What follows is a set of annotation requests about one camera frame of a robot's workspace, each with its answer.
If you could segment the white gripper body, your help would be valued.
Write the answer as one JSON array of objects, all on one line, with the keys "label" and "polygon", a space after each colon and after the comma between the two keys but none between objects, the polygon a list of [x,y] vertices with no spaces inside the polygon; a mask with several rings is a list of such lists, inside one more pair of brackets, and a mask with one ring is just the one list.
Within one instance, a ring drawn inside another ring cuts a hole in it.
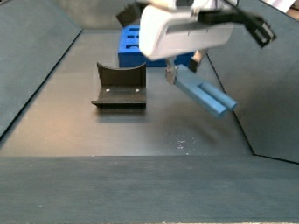
[{"label": "white gripper body", "polygon": [[233,24],[204,24],[197,16],[204,12],[228,12],[223,0],[191,0],[180,6],[177,0],[148,0],[140,17],[138,50],[149,60],[161,60],[184,53],[224,45]]}]

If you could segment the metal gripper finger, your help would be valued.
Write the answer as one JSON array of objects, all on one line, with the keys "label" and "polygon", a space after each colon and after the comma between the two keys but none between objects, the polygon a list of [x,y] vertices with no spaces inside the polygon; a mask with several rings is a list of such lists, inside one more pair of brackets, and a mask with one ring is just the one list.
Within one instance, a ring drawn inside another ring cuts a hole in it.
[{"label": "metal gripper finger", "polygon": [[176,82],[177,66],[173,63],[175,58],[165,59],[165,79],[173,84]]},{"label": "metal gripper finger", "polygon": [[205,50],[197,50],[195,52],[195,54],[192,55],[191,62],[189,62],[189,69],[191,69],[192,72],[197,71],[197,68],[200,66],[200,63],[201,63],[201,60],[203,60],[203,57],[204,57],[205,53],[207,53]]}]

